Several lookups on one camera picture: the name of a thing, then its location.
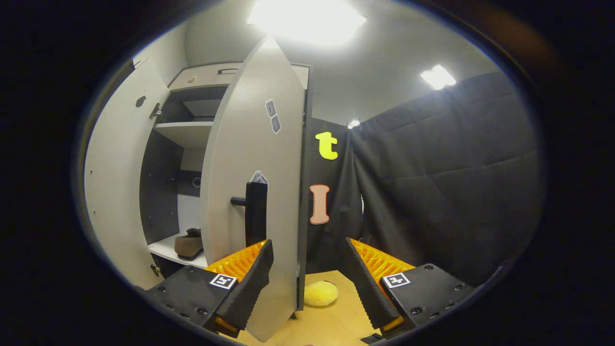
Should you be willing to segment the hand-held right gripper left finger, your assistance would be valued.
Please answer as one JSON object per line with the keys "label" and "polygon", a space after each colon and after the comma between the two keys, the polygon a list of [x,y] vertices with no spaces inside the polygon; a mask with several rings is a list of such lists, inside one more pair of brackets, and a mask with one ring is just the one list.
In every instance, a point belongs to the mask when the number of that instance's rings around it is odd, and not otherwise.
{"label": "hand-held right gripper left finger", "polygon": [[206,269],[184,266],[144,291],[148,302],[200,328],[236,338],[246,328],[274,263],[272,241],[265,239]]}

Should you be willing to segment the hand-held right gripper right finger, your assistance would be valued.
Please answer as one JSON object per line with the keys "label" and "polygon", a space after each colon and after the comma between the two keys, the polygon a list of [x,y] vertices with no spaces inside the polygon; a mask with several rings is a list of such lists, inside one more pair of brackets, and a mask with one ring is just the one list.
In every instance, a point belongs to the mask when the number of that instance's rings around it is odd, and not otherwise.
{"label": "hand-held right gripper right finger", "polygon": [[386,339],[444,317],[475,292],[432,263],[413,266],[352,238],[343,249],[342,272]]}

